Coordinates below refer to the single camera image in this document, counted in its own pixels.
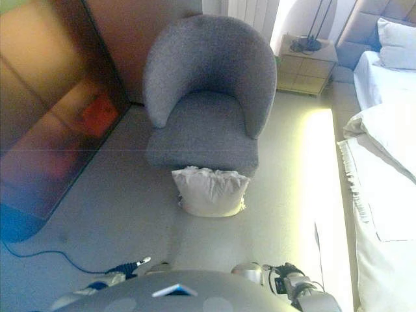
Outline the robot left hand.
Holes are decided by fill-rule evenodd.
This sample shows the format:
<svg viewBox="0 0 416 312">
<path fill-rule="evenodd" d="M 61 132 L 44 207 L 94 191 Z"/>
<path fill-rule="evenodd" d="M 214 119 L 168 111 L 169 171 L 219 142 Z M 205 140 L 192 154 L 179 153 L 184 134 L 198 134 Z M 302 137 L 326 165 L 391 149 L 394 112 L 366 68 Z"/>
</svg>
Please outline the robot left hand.
<svg viewBox="0 0 416 312">
<path fill-rule="evenodd" d="M 136 274 L 133 274 L 133 272 L 141 265 L 146 264 L 150 262 L 151 257 L 147 256 L 139 261 L 130 262 L 130 263 L 124 263 L 121 265 L 118 265 L 108 271 L 106 271 L 106 274 L 110 273 L 122 273 L 125 275 L 125 278 L 128 280 L 130 278 L 133 278 L 136 276 Z"/>
</svg>

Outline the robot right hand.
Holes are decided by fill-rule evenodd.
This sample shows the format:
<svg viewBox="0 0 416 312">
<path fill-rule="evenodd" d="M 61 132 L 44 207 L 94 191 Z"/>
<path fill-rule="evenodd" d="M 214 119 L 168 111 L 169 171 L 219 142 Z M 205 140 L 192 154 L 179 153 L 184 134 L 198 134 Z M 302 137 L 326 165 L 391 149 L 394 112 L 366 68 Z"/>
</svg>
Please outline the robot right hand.
<svg viewBox="0 0 416 312">
<path fill-rule="evenodd" d="M 305 274 L 300 269 L 298 269 L 291 263 L 285 263 L 284 265 L 280 266 L 272 266 L 265 264 L 262 266 L 262 268 L 264 270 L 276 273 L 281 280 L 288 277 L 289 274 L 300 274 L 301 276 L 305 276 Z"/>
</svg>

